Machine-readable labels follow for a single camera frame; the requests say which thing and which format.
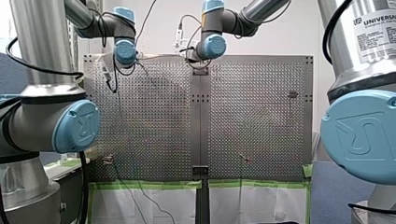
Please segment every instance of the white label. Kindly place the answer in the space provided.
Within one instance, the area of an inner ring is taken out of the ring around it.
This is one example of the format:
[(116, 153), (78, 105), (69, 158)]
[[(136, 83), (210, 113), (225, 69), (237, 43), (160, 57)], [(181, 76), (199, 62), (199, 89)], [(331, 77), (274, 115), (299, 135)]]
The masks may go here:
[(391, 8), (396, 8), (396, 0), (388, 0), (388, 6)]
[(396, 55), (395, 9), (373, 12), (357, 18), (353, 23), (362, 63)]

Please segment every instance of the metal stand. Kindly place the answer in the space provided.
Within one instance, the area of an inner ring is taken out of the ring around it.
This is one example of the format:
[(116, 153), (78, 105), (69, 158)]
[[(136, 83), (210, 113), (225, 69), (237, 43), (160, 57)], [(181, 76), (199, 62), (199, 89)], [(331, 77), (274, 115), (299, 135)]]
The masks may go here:
[(38, 157), (0, 164), (0, 180), (10, 223), (61, 222), (60, 186), (49, 182)]
[[(384, 210), (395, 210), (396, 187), (375, 186), (368, 201), (358, 203), (359, 205), (379, 208)], [(361, 209), (352, 209), (352, 224), (395, 224), (396, 216), (367, 212)]]

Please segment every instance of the ur logo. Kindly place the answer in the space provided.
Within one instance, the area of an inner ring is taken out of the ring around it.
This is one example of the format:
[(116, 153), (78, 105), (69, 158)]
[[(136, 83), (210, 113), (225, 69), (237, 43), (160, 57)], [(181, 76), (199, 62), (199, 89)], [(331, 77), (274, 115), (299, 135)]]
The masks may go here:
[(96, 133), (94, 113), (86, 114), (78, 118), (80, 124), (79, 136), (81, 141)]
[(372, 150), (384, 150), (384, 146), (378, 143), (388, 142), (386, 131), (383, 126), (384, 117), (381, 113), (363, 115), (347, 119), (339, 119), (336, 129), (339, 140), (346, 155), (356, 156), (368, 155)]
[(353, 21), (353, 24), (355, 25), (359, 25), (363, 22), (363, 20), (361, 19), (361, 17), (357, 18), (356, 20)]

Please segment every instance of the electrical cord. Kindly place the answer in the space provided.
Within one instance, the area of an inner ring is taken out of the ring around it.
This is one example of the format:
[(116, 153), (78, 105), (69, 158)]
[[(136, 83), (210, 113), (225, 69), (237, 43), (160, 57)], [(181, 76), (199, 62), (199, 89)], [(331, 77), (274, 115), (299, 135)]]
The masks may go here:
[(324, 32), (323, 41), (322, 41), (322, 50), (323, 50), (324, 57), (330, 64), (332, 64), (332, 57), (330, 55), (328, 45), (330, 44), (330, 39), (332, 37), (332, 31), (334, 30), (335, 25), (340, 20), (341, 16), (347, 10), (347, 8), (349, 7), (349, 5), (351, 3), (352, 3), (352, 0), (344, 1), (344, 3), (341, 4), (341, 6), (339, 8), (337, 8), (337, 10), (335, 10), (334, 14), (332, 15), (332, 18), (330, 19), (329, 23), (326, 26), (326, 30)]
[(200, 25), (202, 24), (196, 17), (194, 17), (194, 16), (192, 16), (192, 15), (190, 15), (190, 14), (186, 14), (186, 15), (182, 16), (181, 19), (180, 19), (180, 23), (179, 23), (179, 24), (183, 24), (183, 20), (184, 20), (185, 18), (187, 18), (187, 17), (194, 19), (194, 20), (197, 21)]
[(191, 64), (190, 60), (189, 60), (188, 57), (187, 57), (187, 56), (188, 56), (188, 52), (189, 52), (189, 50), (190, 50), (191, 41), (192, 41), (192, 39), (195, 37), (195, 35), (198, 33), (198, 31), (201, 30), (201, 28), (202, 28), (202, 26), (199, 26), (198, 29), (195, 30), (195, 32), (192, 34), (192, 36), (191, 36), (191, 38), (190, 38), (190, 40), (189, 40), (189, 43), (187, 44), (187, 47), (186, 47), (186, 61), (187, 61), (187, 63), (189, 64), (189, 66), (190, 66), (191, 68), (195, 69), (195, 70), (204, 70), (204, 69), (206, 69), (206, 68), (212, 63), (212, 60), (209, 60), (209, 62), (208, 62), (206, 65), (204, 65), (204, 66), (202, 66), (202, 67), (195, 67), (195, 66), (193, 66), (193, 65)]
[(19, 63), (25, 67), (28, 67), (30, 69), (39, 71), (39, 72), (43, 72), (43, 73), (49, 73), (49, 74), (53, 74), (53, 75), (57, 75), (57, 76), (70, 76), (70, 77), (76, 77), (76, 79), (79, 79), (81, 77), (84, 76), (83, 73), (81, 72), (61, 72), (61, 71), (55, 71), (55, 70), (50, 70), (50, 69), (46, 69), (46, 68), (41, 68), (41, 67), (37, 67), (35, 65), (29, 64), (28, 62), (26, 62), (23, 59), (19, 59), (16, 56), (14, 56), (11, 53), (12, 50), (12, 46), (14, 46), (14, 44), (18, 41), (18, 38), (15, 37), (6, 47), (6, 53), (7, 56), (12, 59), (13, 61), (15, 61), (16, 63)]
[(85, 224), (88, 215), (88, 199), (89, 199), (89, 180), (88, 180), (88, 167), (87, 158), (85, 157), (84, 151), (78, 153), (81, 160), (82, 170), (82, 208), (81, 208), (81, 220), (79, 224)]
[(239, 15), (238, 15), (236, 12), (234, 12), (234, 11), (232, 11), (232, 10), (230, 10), (230, 9), (227, 9), (227, 10), (233, 13), (233, 15), (234, 15), (235, 18), (236, 18), (237, 24), (238, 24), (239, 27), (241, 28), (241, 35), (240, 35), (240, 36), (234, 35), (233, 37), (235, 37), (235, 39), (242, 39), (242, 38), (244, 37), (244, 35), (245, 35), (245, 28), (244, 28), (244, 25), (243, 25), (243, 23), (242, 23), (242, 21), (241, 21), (241, 18), (239, 17)]
[(157, 0), (154, 0), (152, 2), (152, 4), (151, 4), (151, 7), (148, 10), (148, 14), (146, 15), (146, 18), (144, 19), (143, 24), (142, 24), (142, 29), (140, 29), (140, 33), (139, 33), (139, 35), (136, 38), (136, 46), (137, 46), (137, 42), (139, 41), (140, 36), (143, 34), (143, 30), (145, 29), (146, 22), (148, 21), (149, 15), (150, 15), (152, 9), (154, 8), (154, 5), (155, 5), (156, 2), (157, 2)]
[(176, 224), (175, 218), (172, 216), (172, 214), (171, 214), (170, 212), (168, 212), (168, 211), (165, 211), (165, 210), (161, 209), (160, 205), (159, 205), (157, 202), (155, 202), (153, 199), (151, 199), (151, 198), (146, 194), (146, 192), (143, 190), (142, 185), (140, 184), (140, 181), (137, 181), (137, 184), (139, 185), (140, 190), (142, 190), (143, 196), (145, 196), (149, 201), (151, 201), (152, 203), (154, 203), (154, 204), (157, 206), (158, 210), (160, 210), (160, 212), (165, 213), (165, 214), (168, 215), (170, 218), (172, 218), (172, 223), (173, 223), (173, 224)]
[(269, 22), (272, 22), (272, 21), (276, 21), (277, 19), (279, 19), (283, 14), (285, 14), (285, 12), (288, 10), (288, 8), (290, 7), (290, 5), (291, 5), (291, 0), (289, 0), (288, 4), (285, 6), (285, 8), (283, 9), (283, 11), (282, 11), (281, 13), (279, 13), (279, 15), (275, 16), (275, 17), (272, 18), (271, 20), (263, 21), (262, 24), (269, 23)]
[(134, 193), (128, 188), (128, 186), (125, 184), (125, 182), (121, 179), (119, 169), (118, 169), (118, 167), (117, 167), (117, 165), (116, 165), (116, 163), (115, 163), (114, 161), (113, 161), (113, 168), (114, 168), (114, 171), (116, 172), (117, 179), (118, 179), (118, 180), (121, 182), (121, 184), (130, 192), (130, 194), (131, 194), (131, 196), (132, 196), (132, 200), (134, 201), (134, 205), (136, 205), (137, 211), (139, 212), (140, 216), (142, 217), (143, 222), (144, 222), (145, 224), (148, 224), (147, 221), (146, 221), (146, 219), (145, 219), (145, 217), (143, 216), (142, 209), (140, 208), (139, 204), (137, 203), (136, 198), (134, 197)]
[(374, 212), (374, 213), (379, 213), (379, 214), (396, 215), (396, 210), (385, 210), (385, 209), (379, 209), (379, 208), (372, 208), (372, 207), (366, 207), (366, 206), (359, 205), (359, 204), (354, 204), (354, 203), (349, 203), (347, 206), (352, 208), (352, 209), (353, 208), (359, 208), (361, 210)]
[(103, 48), (106, 48), (107, 46), (107, 31), (108, 31), (108, 26), (107, 23), (105, 22), (105, 19), (103, 18), (102, 14), (92, 8), (90, 8), (90, 11), (96, 13), (99, 17), (99, 22), (98, 22), (98, 29), (99, 33), (102, 36), (102, 46)]

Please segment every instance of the universal robots logo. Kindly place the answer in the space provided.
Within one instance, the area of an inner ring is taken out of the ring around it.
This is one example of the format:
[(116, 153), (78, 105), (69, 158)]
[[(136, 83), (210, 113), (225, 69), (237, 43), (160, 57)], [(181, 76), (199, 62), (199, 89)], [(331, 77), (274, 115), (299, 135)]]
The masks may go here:
[(361, 24), (362, 22), (363, 22), (363, 20), (361, 19), (361, 17), (359, 17), (359, 18), (357, 18), (356, 20), (353, 21), (353, 23), (354, 23), (355, 25), (359, 25), (359, 24)]

